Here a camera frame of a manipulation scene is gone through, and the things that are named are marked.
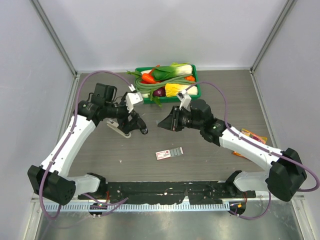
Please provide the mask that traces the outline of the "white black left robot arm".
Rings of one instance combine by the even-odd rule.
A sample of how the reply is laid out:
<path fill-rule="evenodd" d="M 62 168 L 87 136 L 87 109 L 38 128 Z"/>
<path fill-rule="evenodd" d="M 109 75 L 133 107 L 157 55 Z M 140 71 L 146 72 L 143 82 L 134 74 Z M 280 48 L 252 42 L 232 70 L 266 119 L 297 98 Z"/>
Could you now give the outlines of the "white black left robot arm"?
<path fill-rule="evenodd" d="M 133 85 L 129 89 L 130 92 L 116 102 L 117 88 L 98 83 L 88 99 L 78 103 L 56 147 L 40 166 L 32 165 L 27 172 L 35 194 L 62 206 L 74 196 L 89 194 L 100 200 L 106 195 L 108 186 L 105 177 L 95 173 L 70 177 L 69 170 L 85 140 L 103 120 L 107 120 L 110 128 L 126 138 L 134 130 L 144 135 L 148 133 L 145 122 L 134 111 L 134 105 L 142 103 L 143 97 Z"/>

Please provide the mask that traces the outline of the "red white staple box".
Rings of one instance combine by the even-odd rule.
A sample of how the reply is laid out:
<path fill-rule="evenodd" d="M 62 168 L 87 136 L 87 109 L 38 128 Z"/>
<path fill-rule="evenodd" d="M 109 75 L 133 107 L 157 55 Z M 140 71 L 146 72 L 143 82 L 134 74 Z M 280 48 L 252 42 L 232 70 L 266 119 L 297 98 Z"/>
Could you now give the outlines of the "red white staple box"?
<path fill-rule="evenodd" d="M 156 156 L 156 160 L 159 161 L 159 160 L 181 156 L 183 154 L 184 154 L 184 151 L 182 147 L 177 147 L 177 148 L 158 151 L 155 153 L 155 156 Z"/>

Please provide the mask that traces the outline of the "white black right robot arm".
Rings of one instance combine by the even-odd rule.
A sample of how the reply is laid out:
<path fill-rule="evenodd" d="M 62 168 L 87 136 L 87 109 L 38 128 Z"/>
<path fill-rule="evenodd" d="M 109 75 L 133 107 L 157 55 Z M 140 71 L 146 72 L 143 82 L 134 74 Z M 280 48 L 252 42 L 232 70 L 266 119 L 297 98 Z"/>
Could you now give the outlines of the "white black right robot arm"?
<path fill-rule="evenodd" d="M 244 135 L 214 117 L 210 106 L 202 99 L 192 101 L 189 110 L 173 106 L 157 126 L 173 132 L 184 128 L 198 130 L 207 142 L 237 152 L 262 168 L 262 172 L 237 171 L 225 186 L 230 197 L 236 198 L 246 191 L 268 191 L 288 202 L 307 178 L 301 158 L 294 149 L 270 147 Z"/>

